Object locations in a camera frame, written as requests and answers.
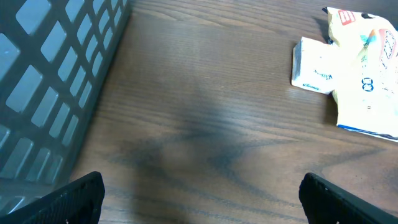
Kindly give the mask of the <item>yellow snack bag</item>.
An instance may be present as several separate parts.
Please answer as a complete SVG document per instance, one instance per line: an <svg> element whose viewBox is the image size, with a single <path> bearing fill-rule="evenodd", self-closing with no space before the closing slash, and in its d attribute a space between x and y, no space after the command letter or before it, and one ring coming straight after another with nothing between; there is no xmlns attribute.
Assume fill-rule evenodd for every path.
<svg viewBox="0 0 398 224"><path fill-rule="evenodd" d="M324 7L328 35L338 46L333 97L337 126L397 141L397 30L365 12Z"/></svg>

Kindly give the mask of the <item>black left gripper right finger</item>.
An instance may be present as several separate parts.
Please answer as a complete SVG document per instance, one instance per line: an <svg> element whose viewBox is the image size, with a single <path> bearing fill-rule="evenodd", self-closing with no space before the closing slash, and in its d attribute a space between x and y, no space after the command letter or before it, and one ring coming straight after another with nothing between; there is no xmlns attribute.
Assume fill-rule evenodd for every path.
<svg viewBox="0 0 398 224"><path fill-rule="evenodd" d="M312 172L305 174L298 197L311 224L397 223L397 217Z"/></svg>

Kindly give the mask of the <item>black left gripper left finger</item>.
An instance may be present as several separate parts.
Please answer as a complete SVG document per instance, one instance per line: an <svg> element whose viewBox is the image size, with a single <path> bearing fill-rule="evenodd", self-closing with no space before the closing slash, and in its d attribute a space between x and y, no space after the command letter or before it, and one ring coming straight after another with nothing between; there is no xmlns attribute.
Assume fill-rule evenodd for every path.
<svg viewBox="0 0 398 224"><path fill-rule="evenodd" d="M102 175L94 171L1 217L1 224L97 224L104 194Z"/></svg>

